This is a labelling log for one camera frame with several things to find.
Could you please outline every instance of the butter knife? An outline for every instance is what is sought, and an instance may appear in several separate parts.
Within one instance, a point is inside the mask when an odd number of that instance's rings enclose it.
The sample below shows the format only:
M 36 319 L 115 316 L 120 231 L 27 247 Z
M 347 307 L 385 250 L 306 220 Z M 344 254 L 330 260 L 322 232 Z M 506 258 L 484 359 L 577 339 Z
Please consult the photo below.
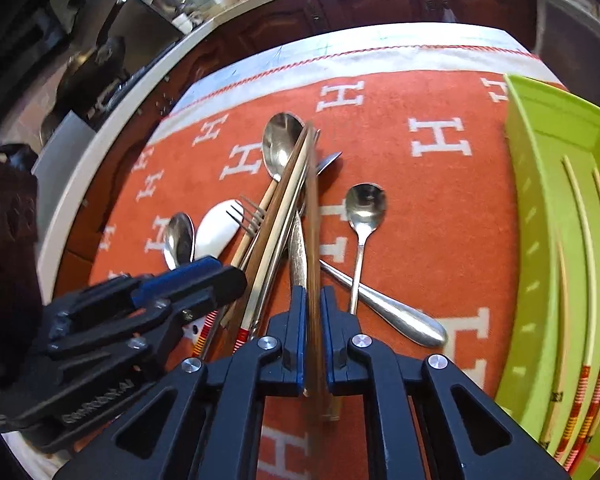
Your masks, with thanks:
M 351 288 L 353 280 L 349 276 L 322 260 L 320 266 L 337 282 Z M 446 344 L 445 328 L 427 314 L 394 298 L 389 298 L 362 283 L 360 283 L 360 300 L 414 343 L 426 348 L 440 348 Z

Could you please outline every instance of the spoon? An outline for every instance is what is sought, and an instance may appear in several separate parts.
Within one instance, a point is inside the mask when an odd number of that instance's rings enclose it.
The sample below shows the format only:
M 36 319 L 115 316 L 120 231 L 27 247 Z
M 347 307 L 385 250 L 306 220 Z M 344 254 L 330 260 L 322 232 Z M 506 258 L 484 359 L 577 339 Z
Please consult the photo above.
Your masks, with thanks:
M 267 172 L 276 182 L 282 178 L 302 128 L 300 119 L 289 112 L 275 114 L 264 127 L 262 158 Z
M 356 269 L 353 273 L 351 301 L 349 313 L 358 310 L 358 291 L 360 290 L 360 275 L 362 274 L 362 257 L 365 254 L 366 239 L 378 229 L 384 219 L 386 197 L 384 190 L 376 184 L 357 184 L 345 197 L 345 209 L 349 225 L 358 235 L 358 252 L 356 253 Z
M 173 215 L 164 230 L 164 248 L 162 249 L 164 261 L 169 270 L 193 261 L 195 240 L 196 231 L 189 215 L 182 212 Z

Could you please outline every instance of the wooden cabinet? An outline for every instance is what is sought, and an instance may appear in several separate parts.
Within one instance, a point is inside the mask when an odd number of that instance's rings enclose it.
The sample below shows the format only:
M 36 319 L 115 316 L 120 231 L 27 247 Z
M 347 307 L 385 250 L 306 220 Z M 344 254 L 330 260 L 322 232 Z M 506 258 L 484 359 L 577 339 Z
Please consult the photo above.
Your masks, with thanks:
M 536 0 L 436 0 L 459 23 L 500 28 L 527 50 L 536 44 Z
M 191 84 L 203 77 L 242 59 L 231 52 L 228 45 L 228 41 L 221 34 L 215 32 L 202 40 L 192 52 L 193 56 L 188 71 L 186 68 L 183 70 L 176 67 L 178 70 L 182 70 L 185 76 L 185 88 L 179 89 L 178 94 L 182 95 Z
M 93 262 L 65 250 L 56 277 L 54 297 L 85 287 L 89 283 L 92 266 Z
M 435 19 L 434 0 L 320 0 L 330 30 Z
M 328 30 L 318 0 L 273 0 L 218 28 L 240 59 Z

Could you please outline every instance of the table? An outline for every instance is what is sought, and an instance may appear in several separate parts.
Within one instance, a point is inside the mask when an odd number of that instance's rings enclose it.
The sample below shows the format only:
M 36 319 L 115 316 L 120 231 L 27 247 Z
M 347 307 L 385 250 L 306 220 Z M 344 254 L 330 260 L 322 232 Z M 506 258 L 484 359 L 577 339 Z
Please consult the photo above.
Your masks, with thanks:
M 245 59 L 194 84 L 158 126 L 113 209 L 93 283 L 120 272 L 162 272 L 164 227 L 178 210 L 194 223 L 269 177 L 262 129 L 288 110 L 321 128 L 321 155 L 342 150 L 320 181 L 320 252 L 352 273 L 354 233 L 344 194 L 373 181 L 388 196 L 369 239 L 363 282 L 422 308 L 446 327 L 444 352 L 493 395 L 507 355 L 518 284 L 516 198 L 504 137 L 503 73 L 559 81 L 508 34 L 451 23 L 379 25 L 325 34 Z M 231 259 L 235 244 L 221 259 Z M 324 284 L 330 284 L 324 278 Z M 270 314 L 288 306 L 288 271 Z M 348 292 L 336 286 L 342 308 Z M 430 353 L 366 306 L 362 329 L 398 352 Z M 197 320 L 172 355 L 190 355 Z M 299 399 L 267 401 L 259 477 L 306 477 Z M 326 439 L 322 478 L 366 478 L 360 399 L 347 398 Z
M 46 235 L 38 245 L 38 276 L 45 301 L 52 299 L 62 254 L 76 213 L 98 168 L 125 125 L 133 121 L 134 114 L 145 99 L 162 87 L 162 81 L 170 71 L 196 46 L 213 35 L 216 28 L 272 1 L 223 2 L 226 8 L 222 12 L 194 30 L 149 70 L 116 107 L 97 132 L 94 141 L 84 149 L 78 163 L 66 176 L 66 184 L 59 194 L 53 214 L 48 218 L 48 225 L 44 226 Z M 600 23 L 569 0 L 538 0 L 537 38 L 534 52 L 555 71 L 559 71 L 560 79 L 572 91 L 600 105 Z M 567 44 L 570 50 L 565 57 L 562 46 Z M 578 63 L 572 63 L 572 58 L 578 59 Z M 154 102 L 148 102 L 145 108 L 153 106 Z M 45 192 L 45 189 L 40 189 L 41 194 Z

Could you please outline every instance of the fork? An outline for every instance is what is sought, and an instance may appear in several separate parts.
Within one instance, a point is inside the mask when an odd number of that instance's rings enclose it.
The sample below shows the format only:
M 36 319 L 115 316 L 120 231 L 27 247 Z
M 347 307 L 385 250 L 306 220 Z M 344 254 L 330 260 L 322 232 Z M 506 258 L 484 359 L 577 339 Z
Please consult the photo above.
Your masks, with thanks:
M 249 210 L 244 203 L 242 204 L 242 211 L 240 211 L 235 204 L 231 205 L 232 210 L 226 213 L 237 222 L 237 224 L 251 237 L 255 238 L 258 235 L 258 231 L 262 222 L 264 221 L 264 215 L 267 213 L 263 208 L 259 207 L 255 202 L 252 202 L 248 197 L 240 195 L 240 199 L 246 202 L 253 209 Z

